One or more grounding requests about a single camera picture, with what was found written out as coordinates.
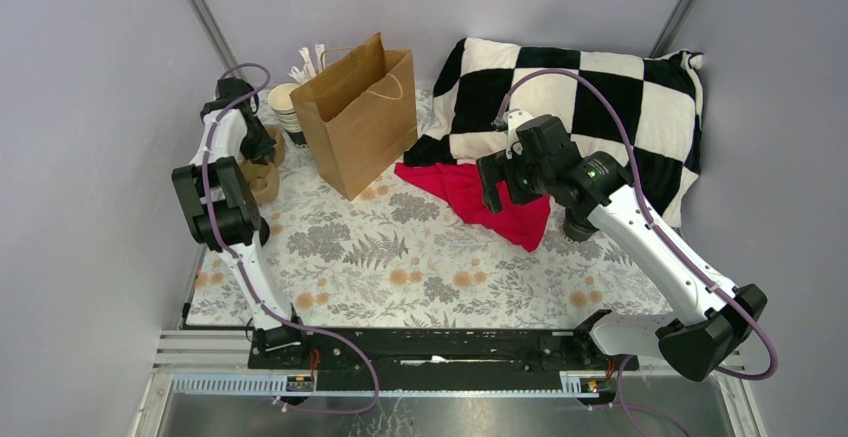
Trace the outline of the cardboard cup carrier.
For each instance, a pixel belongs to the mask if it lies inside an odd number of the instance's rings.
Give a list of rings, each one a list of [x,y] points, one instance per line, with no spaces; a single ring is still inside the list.
[[[278,167],[285,159],[286,145],[281,130],[276,125],[265,125],[274,140],[274,157],[269,163],[255,164],[249,160],[239,163],[239,168],[258,205],[273,202],[279,191],[280,176]]]

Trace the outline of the brown paper bag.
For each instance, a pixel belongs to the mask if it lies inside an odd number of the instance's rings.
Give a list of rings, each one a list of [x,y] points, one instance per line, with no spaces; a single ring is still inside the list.
[[[318,174],[348,200],[419,139],[413,53],[380,33],[290,97]]]

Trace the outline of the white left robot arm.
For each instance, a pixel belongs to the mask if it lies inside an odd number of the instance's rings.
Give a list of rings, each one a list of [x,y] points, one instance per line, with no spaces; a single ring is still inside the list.
[[[263,255],[270,225],[255,196],[277,189],[285,144],[279,130],[259,120],[258,106],[258,91],[247,81],[219,78],[214,99],[200,112],[199,148],[171,179],[193,239],[239,280],[252,312],[253,356],[296,368],[309,358],[311,344]]]

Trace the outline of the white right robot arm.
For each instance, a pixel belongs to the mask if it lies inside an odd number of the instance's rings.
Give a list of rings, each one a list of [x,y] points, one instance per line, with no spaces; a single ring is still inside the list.
[[[695,382],[719,369],[747,339],[767,297],[754,284],[736,285],[711,268],[647,204],[632,174],[610,154],[581,156],[562,121],[513,110],[498,118],[504,149],[476,165],[483,202],[503,209],[503,184],[514,205],[551,197],[565,211],[564,234],[583,242],[602,232],[629,256],[671,306],[658,315],[602,311],[581,325],[575,359],[597,369],[612,356],[661,358]]]

